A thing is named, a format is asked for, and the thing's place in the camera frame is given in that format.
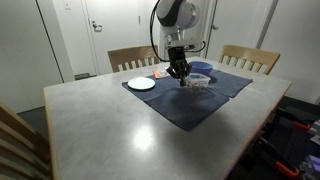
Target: white door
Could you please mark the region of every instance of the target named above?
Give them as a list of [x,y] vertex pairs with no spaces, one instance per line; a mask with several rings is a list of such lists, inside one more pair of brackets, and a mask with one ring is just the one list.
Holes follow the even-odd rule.
[[86,0],[100,75],[113,72],[109,50],[139,46],[138,4],[138,0]]
[[206,58],[218,60],[226,44],[255,48],[272,0],[217,0]]
[[0,1],[0,101],[22,112],[44,105],[43,87],[62,83],[37,2]]

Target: door handle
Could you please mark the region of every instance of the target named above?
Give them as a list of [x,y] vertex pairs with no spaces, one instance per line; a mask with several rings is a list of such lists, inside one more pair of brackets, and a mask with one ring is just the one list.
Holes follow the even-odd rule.
[[92,27],[94,28],[95,32],[101,32],[102,31],[102,25],[96,24],[96,21],[92,21]]
[[211,28],[212,28],[213,30],[218,30],[218,29],[219,29],[219,27],[217,27],[216,25],[212,25]]

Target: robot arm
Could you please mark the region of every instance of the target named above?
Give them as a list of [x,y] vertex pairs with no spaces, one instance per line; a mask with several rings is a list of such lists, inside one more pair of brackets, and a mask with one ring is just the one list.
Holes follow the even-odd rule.
[[184,47],[201,44],[202,41],[185,40],[184,31],[196,25],[199,20],[199,7],[188,0],[159,0],[156,13],[167,42],[166,48],[170,59],[167,72],[185,86],[185,77],[192,66],[185,59]]

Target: red object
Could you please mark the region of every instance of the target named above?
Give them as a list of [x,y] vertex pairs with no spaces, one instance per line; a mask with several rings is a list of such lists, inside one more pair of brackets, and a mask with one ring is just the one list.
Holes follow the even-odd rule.
[[284,166],[280,162],[276,163],[276,168],[278,168],[278,170],[281,173],[283,173],[284,175],[286,175],[287,177],[289,177],[291,179],[297,179],[299,177],[299,174],[300,174],[300,171],[298,169],[296,169],[295,172],[292,172],[292,171],[290,171],[290,169],[288,169],[286,166]]
[[305,126],[305,125],[300,124],[298,122],[294,122],[293,126],[299,128],[301,130],[304,130],[304,131],[308,131],[310,129],[310,126]]

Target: table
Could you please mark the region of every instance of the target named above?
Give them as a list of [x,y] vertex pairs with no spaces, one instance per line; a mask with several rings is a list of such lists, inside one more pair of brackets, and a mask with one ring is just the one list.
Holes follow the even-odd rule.
[[45,88],[56,179],[223,179],[266,123],[290,82],[199,57],[253,79],[190,132],[121,86],[168,66],[138,68]]

